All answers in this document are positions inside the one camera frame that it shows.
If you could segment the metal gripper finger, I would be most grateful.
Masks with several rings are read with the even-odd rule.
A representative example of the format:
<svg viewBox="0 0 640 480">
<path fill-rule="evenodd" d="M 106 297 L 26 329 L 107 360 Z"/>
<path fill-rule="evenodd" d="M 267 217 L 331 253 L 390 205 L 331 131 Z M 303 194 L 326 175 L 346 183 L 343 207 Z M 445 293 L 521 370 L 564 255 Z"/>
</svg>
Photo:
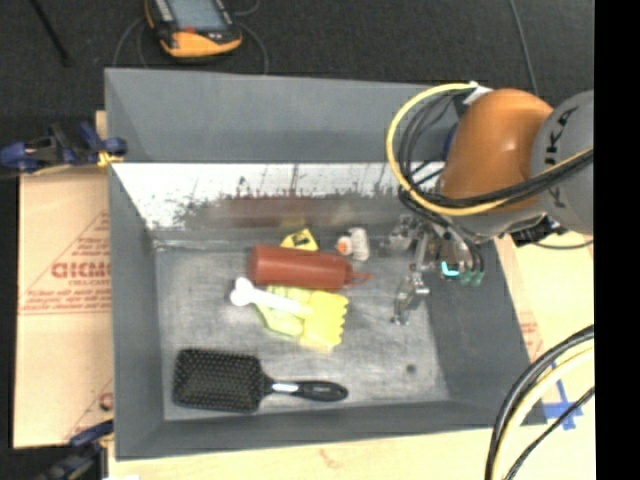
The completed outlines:
<svg viewBox="0 0 640 480">
<path fill-rule="evenodd" d="M 412 225 L 413 222 L 411 219 L 400 219 L 391 230 L 378 241 L 378 252 L 386 256 L 406 253 L 414 242 Z"/>
<path fill-rule="evenodd" d="M 407 325 L 413 311 L 430 295 L 424 274 L 412 272 L 400 283 L 394 298 L 391 322 L 396 325 Z"/>
</svg>

